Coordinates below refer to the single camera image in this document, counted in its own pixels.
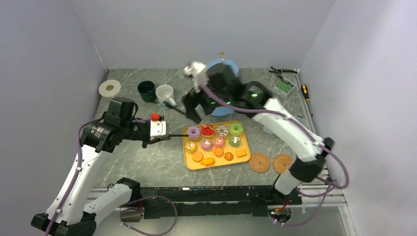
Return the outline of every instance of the gray wall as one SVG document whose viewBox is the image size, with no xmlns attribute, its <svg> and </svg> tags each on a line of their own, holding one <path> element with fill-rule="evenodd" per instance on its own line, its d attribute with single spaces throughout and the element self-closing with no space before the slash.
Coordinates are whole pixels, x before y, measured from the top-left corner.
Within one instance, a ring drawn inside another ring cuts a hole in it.
<svg viewBox="0 0 417 236">
<path fill-rule="evenodd" d="M 300 68 L 334 0 L 70 0 L 106 68 Z"/>
<path fill-rule="evenodd" d="M 301 67 L 315 127 L 349 169 L 358 235 L 417 232 L 416 12 L 414 0 L 338 0 Z"/>
<path fill-rule="evenodd" d="M 105 71 L 66 0 L 0 1 L 0 235 L 30 226 L 58 194 Z"/>
</svg>

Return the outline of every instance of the dark green mug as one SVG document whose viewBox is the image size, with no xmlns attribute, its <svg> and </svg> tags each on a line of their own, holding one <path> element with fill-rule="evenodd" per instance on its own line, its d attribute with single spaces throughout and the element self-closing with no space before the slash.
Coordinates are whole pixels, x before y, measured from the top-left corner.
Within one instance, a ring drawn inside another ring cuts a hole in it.
<svg viewBox="0 0 417 236">
<path fill-rule="evenodd" d="M 151 81 L 143 81 L 138 85 L 138 92 L 144 102 L 155 102 L 155 84 Z"/>
</svg>

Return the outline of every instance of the mug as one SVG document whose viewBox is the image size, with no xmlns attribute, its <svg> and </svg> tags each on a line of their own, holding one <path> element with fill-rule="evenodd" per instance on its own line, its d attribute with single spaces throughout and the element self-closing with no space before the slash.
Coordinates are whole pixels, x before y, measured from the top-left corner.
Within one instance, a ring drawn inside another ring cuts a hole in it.
<svg viewBox="0 0 417 236">
<path fill-rule="evenodd" d="M 169 85 L 161 85 L 157 87 L 156 97 L 158 98 L 158 102 L 160 105 L 163 105 L 165 101 L 173 106 L 177 104 L 174 101 L 174 89 Z"/>
<path fill-rule="evenodd" d="M 156 100 L 155 84 L 151 81 L 143 81 L 138 85 L 138 92 L 144 102 Z"/>
</svg>

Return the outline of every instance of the green donut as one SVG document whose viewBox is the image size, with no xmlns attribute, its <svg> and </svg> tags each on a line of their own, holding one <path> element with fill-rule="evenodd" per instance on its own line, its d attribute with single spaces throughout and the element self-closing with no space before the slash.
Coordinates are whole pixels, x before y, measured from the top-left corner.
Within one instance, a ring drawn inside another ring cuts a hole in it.
<svg viewBox="0 0 417 236">
<path fill-rule="evenodd" d="M 232 146 L 232 147 L 234 147 L 234 148 L 237 148 L 237 147 L 239 147 L 239 145 L 240 145 L 240 142 L 241 142 L 241 140 L 240 140 L 240 138 L 238 137 L 238 136 L 231 136 L 230 137 L 230 139 L 229 139 L 229 144 L 230 144 L 230 146 Z"/>
<path fill-rule="evenodd" d="M 239 123 L 236 123 L 236 122 L 232 123 L 230 125 L 230 133 L 232 135 L 236 135 L 236 136 L 241 135 L 243 133 L 243 126 Z"/>
</svg>

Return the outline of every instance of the blue plate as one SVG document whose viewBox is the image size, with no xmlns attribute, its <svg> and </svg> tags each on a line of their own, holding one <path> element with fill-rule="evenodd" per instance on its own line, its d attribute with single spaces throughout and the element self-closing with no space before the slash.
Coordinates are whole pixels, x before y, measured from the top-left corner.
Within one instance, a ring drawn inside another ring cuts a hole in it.
<svg viewBox="0 0 417 236">
<path fill-rule="evenodd" d="M 206 64 L 207 69 L 209 69 L 210 67 L 218 64 L 218 63 L 223 63 L 225 65 L 229 65 L 232 68 L 233 73 L 235 74 L 235 76 L 238 76 L 238 72 L 239 72 L 239 67 L 235 64 L 234 61 L 226 59 L 223 62 L 221 61 L 220 58 L 210 61 Z M 214 111 L 211 113 L 213 116 L 216 117 L 222 117 L 228 114 L 232 114 L 235 113 L 234 110 L 228 108 L 228 107 L 217 107 L 216 109 L 214 109 Z"/>
</svg>

